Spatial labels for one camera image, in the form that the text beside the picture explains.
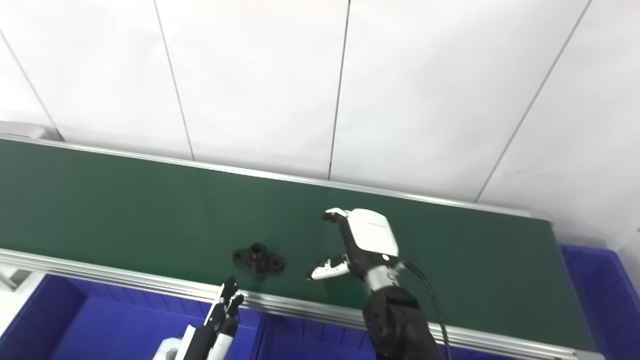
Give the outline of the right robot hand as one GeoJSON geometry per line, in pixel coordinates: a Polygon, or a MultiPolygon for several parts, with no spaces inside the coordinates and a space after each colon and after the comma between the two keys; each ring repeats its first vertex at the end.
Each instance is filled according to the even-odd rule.
{"type": "Polygon", "coordinates": [[[386,216],[374,210],[338,207],[325,210],[323,221],[338,226],[345,248],[306,273],[309,281],[327,280],[350,274],[361,281],[377,268],[391,269],[399,259],[399,246],[386,216]]]}

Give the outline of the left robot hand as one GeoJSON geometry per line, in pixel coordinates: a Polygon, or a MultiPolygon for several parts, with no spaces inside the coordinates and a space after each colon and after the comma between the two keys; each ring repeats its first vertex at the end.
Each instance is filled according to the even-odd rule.
{"type": "Polygon", "coordinates": [[[222,283],[217,298],[211,303],[202,326],[188,326],[182,338],[186,343],[183,360],[224,360],[240,326],[239,307],[243,294],[235,276],[222,283]]]}

